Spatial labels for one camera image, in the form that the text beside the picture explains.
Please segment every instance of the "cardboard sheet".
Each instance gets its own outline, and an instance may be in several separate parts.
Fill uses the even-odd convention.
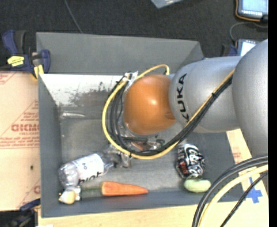
[[[0,211],[40,197],[37,79],[0,72]]]

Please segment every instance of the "device screen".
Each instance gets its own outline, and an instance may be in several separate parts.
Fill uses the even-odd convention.
[[[243,10],[268,12],[268,0],[242,0]]]
[[[249,42],[243,42],[242,43],[242,49],[240,51],[240,55],[244,56],[250,49],[252,49],[256,44],[249,43]]]

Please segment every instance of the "yellow clamp label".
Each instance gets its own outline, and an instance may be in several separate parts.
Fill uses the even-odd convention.
[[[24,61],[24,57],[23,56],[12,56],[7,60],[7,63],[13,67],[15,66],[19,66],[22,65]]]

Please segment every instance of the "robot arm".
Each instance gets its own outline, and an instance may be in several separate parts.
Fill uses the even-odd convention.
[[[253,157],[268,153],[268,40],[243,57],[204,59],[174,75],[147,75],[134,80],[129,88],[126,85],[122,82],[118,86],[121,91],[114,93],[119,101],[124,96],[123,113],[119,113],[122,116],[114,116],[118,114],[117,100],[110,116],[111,131],[116,136],[110,142],[123,153],[137,153],[132,155],[142,159],[160,157],[184,139],[188,127],[208,133],[240,128]],[[192,127],[192,119],[209,97],[211,106]],[[156,134],[175,121],[184,130],[160,145]]]

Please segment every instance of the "orange carrot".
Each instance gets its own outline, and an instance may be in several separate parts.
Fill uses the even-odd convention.
[[[138,195],[148,193],[146,188],[117,182],[104,181],[101,184],[103,196]]]

